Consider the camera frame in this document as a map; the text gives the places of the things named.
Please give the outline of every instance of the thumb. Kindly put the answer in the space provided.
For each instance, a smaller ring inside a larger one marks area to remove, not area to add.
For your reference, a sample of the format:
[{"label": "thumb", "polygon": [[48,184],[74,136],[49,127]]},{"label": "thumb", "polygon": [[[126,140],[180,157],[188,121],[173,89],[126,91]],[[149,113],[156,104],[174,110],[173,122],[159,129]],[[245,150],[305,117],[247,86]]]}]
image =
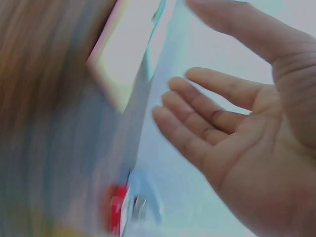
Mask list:
[{"label": "thumb", "polygon": [[276,87],[295,136],[316,149],[316,41],[247,2],[186,0],[207,25],[231,35],[273,67]]}]

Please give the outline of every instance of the palm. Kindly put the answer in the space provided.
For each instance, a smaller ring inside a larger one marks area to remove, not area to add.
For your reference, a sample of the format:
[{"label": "palm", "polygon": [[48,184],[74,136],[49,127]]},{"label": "palm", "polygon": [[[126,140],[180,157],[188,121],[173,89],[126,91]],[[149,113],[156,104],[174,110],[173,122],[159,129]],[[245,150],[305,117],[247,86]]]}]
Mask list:
[{"label": "palm", "polygon": [[255,233],[316,236],[315,39],[244,2],[187,3],[269,62],[276,86],[191,69],[187,79],[252,113],[224,111],[173,78],[163,106],[153,110],[159,129]]}]

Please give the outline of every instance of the finger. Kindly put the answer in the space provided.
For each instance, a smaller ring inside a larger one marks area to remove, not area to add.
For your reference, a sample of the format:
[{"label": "finger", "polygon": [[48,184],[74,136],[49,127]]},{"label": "finger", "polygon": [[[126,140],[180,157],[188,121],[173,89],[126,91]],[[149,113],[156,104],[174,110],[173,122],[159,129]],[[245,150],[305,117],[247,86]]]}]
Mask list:
[{"label": "finger", "polygon": [[182,78],[172,78],[169,81],[169,87],[187,101],[191,108],[206,121],[227,134],[234,133],[246,117],[246,115],[225,111]]},{"label": "finger", "polygon": [[212,146],[190,132],[166,107],[155,107],[153,118],[166,139],[189,162],[202,170]]},{"label": "finger", "polygon": [[192,68],[187,71],[186,77],[234,105],[251,111],[259,93],[267,86],[204,68]]},{"label": "finger", "polygon": [[212,146],[225,140],[228,134],[210,125],[197,114],[176,92],[169,91],[162,96],[162,103],[167,107],[191,132]]},{"label": "finger", "polygon": [[269,63],[296,55],[315,44],[315,39],[257,10],[234,0],[186,0],[206,24],[244,43]]}]

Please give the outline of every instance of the white wall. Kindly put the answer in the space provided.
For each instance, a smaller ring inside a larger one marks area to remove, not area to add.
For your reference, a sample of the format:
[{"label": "white wall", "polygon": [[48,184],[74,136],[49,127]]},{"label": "white wall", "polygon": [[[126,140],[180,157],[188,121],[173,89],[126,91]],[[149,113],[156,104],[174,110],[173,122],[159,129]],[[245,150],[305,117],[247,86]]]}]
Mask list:
[{"label": "white wall", "polygon": [[[251,2],[268,14],[316,35],[312,0]],[[151,117],[151,108],[160,104],[160,96],[167,90],[167,80],[172,76],[182,76],[193,66],[272,83],[271,68],[267,63],[235,39],[208,29],[179,1],[153,79],[136,166],[151,173],[161,192],[165,204],[165,228],[205,231],[210,236],[249,236],[250,233],[222,204],[204,177],[162,138]],[[227,110],[247,113],[219,96],[208,95]]]}]

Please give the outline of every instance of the hand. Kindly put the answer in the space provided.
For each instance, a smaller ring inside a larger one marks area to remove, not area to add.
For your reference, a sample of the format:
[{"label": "hand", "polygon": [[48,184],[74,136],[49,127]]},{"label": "hand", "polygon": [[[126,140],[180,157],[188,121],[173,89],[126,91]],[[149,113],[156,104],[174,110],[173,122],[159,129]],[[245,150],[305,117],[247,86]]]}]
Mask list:
[{"label": "hand", "polygon": [[316,236],[316,40],[230,0],[187,0],[210,27],[273,67],[275,86],[209,69],[186,77],[251,110],[223,110],[182,78],[153,109],[162,134],[259,236]]}]

